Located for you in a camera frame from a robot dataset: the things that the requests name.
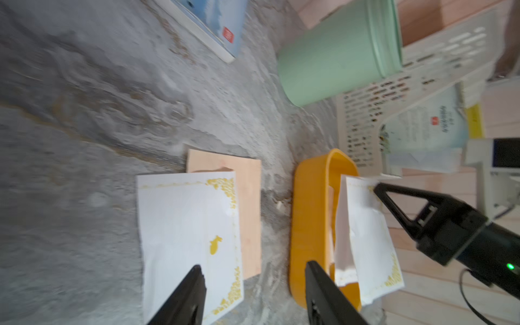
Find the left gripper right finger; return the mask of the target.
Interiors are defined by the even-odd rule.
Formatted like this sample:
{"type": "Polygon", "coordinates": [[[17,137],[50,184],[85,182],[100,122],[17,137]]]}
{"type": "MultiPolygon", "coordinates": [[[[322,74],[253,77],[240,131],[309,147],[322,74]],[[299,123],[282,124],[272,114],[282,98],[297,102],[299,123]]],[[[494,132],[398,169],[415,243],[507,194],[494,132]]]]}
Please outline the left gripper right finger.
{"type": "Polygon", "coordinates": [[[316,261],[305,267],[305,298],[312,325],[368,324],[316,261]]]}

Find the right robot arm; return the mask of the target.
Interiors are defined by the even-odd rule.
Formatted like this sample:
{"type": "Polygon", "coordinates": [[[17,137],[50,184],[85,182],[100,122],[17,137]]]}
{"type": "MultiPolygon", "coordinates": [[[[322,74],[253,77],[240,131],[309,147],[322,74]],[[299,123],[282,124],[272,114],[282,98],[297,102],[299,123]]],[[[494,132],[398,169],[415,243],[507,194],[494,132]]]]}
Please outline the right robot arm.
{"type": "Polygon", "coordinates": [[[374,193],[421,253],[442,266],[456,260],[485,285],[496,285],[519,297],[518,234],[451,195],[384,183],[377,184],[374,193]],[[410,219],[391,193],[427,203],[415,219],[410,219]]]}

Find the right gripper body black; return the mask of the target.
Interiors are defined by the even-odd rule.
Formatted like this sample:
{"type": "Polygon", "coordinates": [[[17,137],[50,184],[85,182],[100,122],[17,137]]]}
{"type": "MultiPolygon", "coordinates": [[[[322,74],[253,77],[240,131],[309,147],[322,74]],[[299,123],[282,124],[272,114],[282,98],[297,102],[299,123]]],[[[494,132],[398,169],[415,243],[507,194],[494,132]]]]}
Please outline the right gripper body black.
{"type": "Polygon", "coordinates": [[[416,218],[417,249],[442,266],[458,257],[489,222],[464,201],[445,194],[422,195],[427,204],[416,218]]]}

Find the yellow plastic storage box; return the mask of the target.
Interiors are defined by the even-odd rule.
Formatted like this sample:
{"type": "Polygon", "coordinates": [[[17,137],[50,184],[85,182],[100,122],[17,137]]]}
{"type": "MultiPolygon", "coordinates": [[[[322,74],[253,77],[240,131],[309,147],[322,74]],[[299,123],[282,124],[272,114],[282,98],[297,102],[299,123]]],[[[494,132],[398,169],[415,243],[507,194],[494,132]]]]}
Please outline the yellow plastic storage box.
{"type": "Polygon", "coordinates": [[[289,286],[299,306],[306,309],[305,268],[316,261],[334,278],[335,218],[341,176],[358,176],[356,164],[339,149],[301,162],[295,172],[289,286]]]}

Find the pink lined paper sheet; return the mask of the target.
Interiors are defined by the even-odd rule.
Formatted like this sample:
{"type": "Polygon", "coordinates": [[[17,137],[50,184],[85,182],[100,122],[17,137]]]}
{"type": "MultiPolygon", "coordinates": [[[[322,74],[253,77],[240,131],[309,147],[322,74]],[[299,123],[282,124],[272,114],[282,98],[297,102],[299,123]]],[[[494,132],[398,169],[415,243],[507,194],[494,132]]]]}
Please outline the pink lined paper sheet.
{"type": "Polygon", "coordinates": [[[244,279],[261,273],[261,161],[189,149],[186,171],[234,171],[244,279]]]}

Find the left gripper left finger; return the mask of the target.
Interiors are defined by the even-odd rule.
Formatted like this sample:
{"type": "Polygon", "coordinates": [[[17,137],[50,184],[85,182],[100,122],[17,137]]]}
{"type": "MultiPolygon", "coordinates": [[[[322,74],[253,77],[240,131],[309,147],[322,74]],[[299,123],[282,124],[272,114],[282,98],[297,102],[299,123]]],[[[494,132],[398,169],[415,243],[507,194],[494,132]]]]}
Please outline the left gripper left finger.
{"type": "Polygon", "coordinates": [[[194,265],[148,325],[201,325],[207,295],[200,265],[194,265]]]}

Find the white paper yellow pattern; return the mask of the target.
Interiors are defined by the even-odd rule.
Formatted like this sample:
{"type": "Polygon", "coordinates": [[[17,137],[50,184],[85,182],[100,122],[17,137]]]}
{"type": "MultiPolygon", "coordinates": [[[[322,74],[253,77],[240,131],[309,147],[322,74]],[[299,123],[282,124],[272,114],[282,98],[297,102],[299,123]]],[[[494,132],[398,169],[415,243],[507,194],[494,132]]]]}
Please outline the white paper yellow pattern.
{"type": "Polygon", "coordinates": [[[202,323],[214,323],[244,299],[236,174],[139,175],[136,186],[144,321],[200,265],[207,288],[202,323]]]}

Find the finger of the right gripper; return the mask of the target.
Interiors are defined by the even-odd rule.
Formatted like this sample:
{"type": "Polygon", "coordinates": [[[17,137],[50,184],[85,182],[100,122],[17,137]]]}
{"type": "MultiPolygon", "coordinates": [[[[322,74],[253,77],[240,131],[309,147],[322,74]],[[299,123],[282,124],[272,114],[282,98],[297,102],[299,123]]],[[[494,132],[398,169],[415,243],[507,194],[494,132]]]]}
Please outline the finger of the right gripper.
{"type": "Polygon", "coordinates": [[[374,188],[377,198],[414,240],[433,236],[447,220],[450,197],[445,194],[379,183],[374,188]]]}

